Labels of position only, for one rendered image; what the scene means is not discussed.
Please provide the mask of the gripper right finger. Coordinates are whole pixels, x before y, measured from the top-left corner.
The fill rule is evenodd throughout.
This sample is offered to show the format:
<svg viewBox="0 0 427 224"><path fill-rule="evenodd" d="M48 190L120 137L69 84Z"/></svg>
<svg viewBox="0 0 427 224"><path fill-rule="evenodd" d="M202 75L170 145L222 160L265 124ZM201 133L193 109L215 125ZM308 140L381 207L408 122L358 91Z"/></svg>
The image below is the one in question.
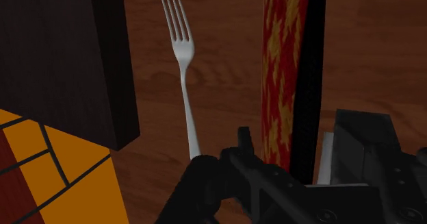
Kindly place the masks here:
<svg viewBox="0 0 427 224"><path fill-rule="evenodd" d="M338 109L332 184L367 184L379 191L387 224L427 224L427 147L401 149L388 114Z"/></svg>

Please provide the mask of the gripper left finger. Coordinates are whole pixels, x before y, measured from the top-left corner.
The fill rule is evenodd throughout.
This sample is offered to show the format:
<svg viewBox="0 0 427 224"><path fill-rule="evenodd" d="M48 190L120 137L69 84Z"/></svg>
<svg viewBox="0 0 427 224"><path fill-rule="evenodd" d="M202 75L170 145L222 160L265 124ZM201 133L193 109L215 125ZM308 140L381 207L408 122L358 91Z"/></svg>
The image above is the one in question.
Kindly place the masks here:
<svg viewBox="0 0 427 224"><path fill-rule="evenodd" d="M248 127L237 130L236 147L220 157L193 158L155 224L220 224L222 200L236 199L252 224L305 224L305 210L285 190L292 180L255 154Z"/></svg>

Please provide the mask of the red yellow patterned upright box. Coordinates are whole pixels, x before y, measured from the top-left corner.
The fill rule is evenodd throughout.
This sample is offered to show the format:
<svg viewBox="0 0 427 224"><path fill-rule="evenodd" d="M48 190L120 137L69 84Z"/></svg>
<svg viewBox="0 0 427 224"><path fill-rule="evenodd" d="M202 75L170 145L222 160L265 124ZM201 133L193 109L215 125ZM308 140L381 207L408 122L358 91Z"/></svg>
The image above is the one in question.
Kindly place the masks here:
<svg viewBox="0 0 427 224"><path fill-rule="evenodd" d="M263 0L262 158L313 181L326 0Z"/></svg>

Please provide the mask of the silver fork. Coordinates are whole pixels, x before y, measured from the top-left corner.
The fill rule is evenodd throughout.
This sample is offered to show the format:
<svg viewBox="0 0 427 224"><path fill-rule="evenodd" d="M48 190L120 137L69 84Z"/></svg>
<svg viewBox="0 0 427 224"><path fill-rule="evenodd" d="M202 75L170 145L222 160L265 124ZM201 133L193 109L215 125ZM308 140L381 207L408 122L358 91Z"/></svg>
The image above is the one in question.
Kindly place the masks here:
<svg viewBox="0 0 427 224"><path fill-rule="evenodd" d="M189 156L193 159L201 154L186 86L186 72L195 53L194 41L181 0L161 0L161 3L168 24L172 50L179 65Z"/></svg>

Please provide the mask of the dark brown robot stand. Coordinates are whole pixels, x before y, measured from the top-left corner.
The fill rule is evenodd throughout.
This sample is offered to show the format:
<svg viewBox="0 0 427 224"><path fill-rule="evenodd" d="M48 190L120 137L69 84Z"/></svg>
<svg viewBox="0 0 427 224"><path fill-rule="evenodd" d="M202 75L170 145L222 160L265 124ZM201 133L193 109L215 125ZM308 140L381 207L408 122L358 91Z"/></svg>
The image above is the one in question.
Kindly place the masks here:
<svg viewBox="0 0 427 224"><path fill-rule="evenodd" d="M135 140L124 0L0 0L0 109L115 151Z"/></svg>

